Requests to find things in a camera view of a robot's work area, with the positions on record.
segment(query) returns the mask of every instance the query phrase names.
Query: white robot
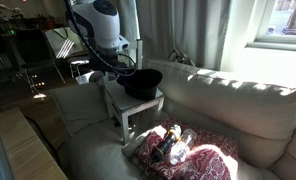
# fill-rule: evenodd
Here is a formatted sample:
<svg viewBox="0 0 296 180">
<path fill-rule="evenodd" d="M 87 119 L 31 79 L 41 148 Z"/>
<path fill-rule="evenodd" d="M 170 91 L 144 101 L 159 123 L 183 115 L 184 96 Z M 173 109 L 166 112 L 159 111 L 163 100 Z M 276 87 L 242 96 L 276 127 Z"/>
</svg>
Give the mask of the white robot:
<svg viewBox="0 0 296 180">
<path fill-rule="evenodd" d="M 96 51 L 90 58 L 90 67 L 93 70 L 119 74 L 134 72 L 133 68 L 127 68 L 125 63 L 118 62 L 116 58 L 129 45 L 120 35 L 116 7 L 105 0 L 81 0 L 72 6 L 68 1 L 65 0 L 70 28 L 86 41 L 84 43 L 90 51 Z"/>
</svg>

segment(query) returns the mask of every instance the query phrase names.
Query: black chair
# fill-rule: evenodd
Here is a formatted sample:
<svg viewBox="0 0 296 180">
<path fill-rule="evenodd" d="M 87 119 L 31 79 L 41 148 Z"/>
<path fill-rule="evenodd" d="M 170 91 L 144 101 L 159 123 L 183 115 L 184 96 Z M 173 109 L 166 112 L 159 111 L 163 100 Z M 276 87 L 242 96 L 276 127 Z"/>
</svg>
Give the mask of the black chair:
<svg viewBox="0 0 296 180">
<path fill-rule="evenodd" d="M 21 65 L 25 69 L 25 74 L 31 87 L 34 87 L 34 82 L 29 72 L 31 68 L 40 68 L 47 65 L 54 65 L 61 80 L 65 84 L 65 80 L 62 77 L 55 59 L 50 54 L 50 48 L 43 35 L 43 32 L 39 29 L 33 30 L 17 30 L 17 38 L 15 44 L 18 53 L 25 61 L 25 64 Z"/>
<path fill-rule="evenodd" d="M 15 53 L 13 51 L 13 48 L 11 47 L 10 43 L 5 43 L 3 37 L 0 35 L 0 54 L 7 54 L 10 65 L 6 66 L 4 61 L 1 59 L 1 63 L 3 63 L 4 68 L 0 69 L 0 78 L 15 76 L 20 80 L 23 80 L 25 82 L 28 82 L 21 74 L 19 74 L 20 66 L 18 64 L 18 61 L 15 57 Z"/>
</svg>

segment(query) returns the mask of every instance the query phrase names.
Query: black cable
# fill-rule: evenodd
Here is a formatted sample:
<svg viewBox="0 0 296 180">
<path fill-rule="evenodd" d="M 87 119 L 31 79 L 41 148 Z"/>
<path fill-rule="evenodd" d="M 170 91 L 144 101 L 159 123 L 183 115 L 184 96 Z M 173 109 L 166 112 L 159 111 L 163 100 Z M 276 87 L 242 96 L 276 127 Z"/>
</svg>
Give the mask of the black cable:
<svg viewBox="0 0 296 180">
<path fill-rule="evenodd" d="M 42 130 L 40 129 L 39 125 L 38 125 L 38 124 L 36 123 L 36 121 L 34 121 L 32 118 L 27 117 L 27 116 L 25 116 L 25 118 L 26 118 L 28 121 L 30 121 L 31 123 L 33 123 L 33 124 L 36 126 L 36 128 L 37 128 L 39 134 L 41 135 L 42 139 L 47 143 L 47 145 L 48 145 L 48 146 L 50 147 L 50 149 L 52 150 L 52 152 L 53 152 L 53 154 L 54 154 L 54 156 L 55 156 L 55 160 L 56 160 L 58 166 L 61 167 L 60 158 L 59 158 L 59 156 L 58 156 L 58 154 L 57 154 L 56 149 L 55 149 L 54 146 L 49 142 L 49 140 L 46 138 L 45 134 L 42 132 Z"/>
<path fill-rule="evenodd" d="M 130 61 L 131 61 L 131 62 L 134 64 L 134 66 L 136 67 L 136 63 L 135 63 L 135 61 L 134 61 L 130 56 L 128 56 L 127 54 L 122 54 L 122 53 L 120 53 L 120 54 L 118 54 L 118 56 L 124 56 L 124 57 L 130 59 Z"/>
<path fill-rule="evenodd" d="M 64 146 L 65 142 L 62 142 L 59 147 L 57 148 L 56 152 L 58 152 L 63 146 Z"/>
<path fill-rule="evenodd" d="M 66 5 L 66 8 L 67 8 L 67 12 L 68 12 L 68 15 L 69 17 L 72 18 L 72 24 L 74 25 L 74 28 L 76 29 L 77 31 L 77 34 L 79 35 L 81 41 L 85 44 L 85 46 L 90 50 L 90 52 L 96 56 L 100 61 L 102 61 L 106 66 L 110 67 L 115 73 L 121 75 L 121 76 L 131 76 L 133 75 L 135 72 L 136 72 L 136 69 L 135 68 L 117 68 L 117 67 L 113 67 L 111 66 L 109 63 L 107 63 L 105 60 L 103 60 L 97 53 L 96 51 L 89 45 L 88 41 L 86 41 L 84 35 L 82 34 L 82 31 L 79 27 L 79 24 L 77 23 L 77 20 L 74 16 L 74 11 L 72 9 L 72 5 L 70 4 L 69 0 L 64 0 L 65 1 L 65 5 Z M 123 73 L 120 73 L 118 72 L 119 70 L 132 70 L 133 72 L 130 73 L 130 74 L 123 74 Z"/>
</svg>

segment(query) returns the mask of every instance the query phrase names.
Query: sofa backrest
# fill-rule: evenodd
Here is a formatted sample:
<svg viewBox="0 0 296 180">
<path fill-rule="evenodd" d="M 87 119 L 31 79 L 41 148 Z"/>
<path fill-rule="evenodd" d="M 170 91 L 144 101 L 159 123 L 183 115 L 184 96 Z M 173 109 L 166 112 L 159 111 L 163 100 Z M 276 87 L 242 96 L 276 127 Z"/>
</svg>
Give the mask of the sofa backrest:
<svg viewBox="0 0 296 180">
<path fill-rule="evenodd" d="M 239 155 L 269 168 L 285 152 L 296 128 L 296 88 L 243 82 L 179 63 L 145 59 L 159 70 L 170 114 L 236 139 Z"/>
</svg>

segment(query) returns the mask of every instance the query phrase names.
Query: red patterned pillow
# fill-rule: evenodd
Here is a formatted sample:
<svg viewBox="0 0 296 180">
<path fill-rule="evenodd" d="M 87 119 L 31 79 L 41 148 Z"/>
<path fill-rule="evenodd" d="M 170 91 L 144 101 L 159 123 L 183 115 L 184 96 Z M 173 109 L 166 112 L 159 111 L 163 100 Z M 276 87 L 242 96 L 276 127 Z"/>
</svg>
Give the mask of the red patterned pillow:
<svg viewBox="0 0 296 180">
<path fill-rule="evenodd" d="M 150 154 L 163 140 L 171 126 L 178 124 L 182 132 L 190 128 L 197 139 L 184 162 L 171 165 L 169 152 L 163 161 L 150 162 Z M 183 124 L 169 117 L 152 129 L 138 151 L 138 159 L 165 179 L 235 179 L 237 174 L 237 144 L 234 139 L 201 128 Z"/>
</svg>

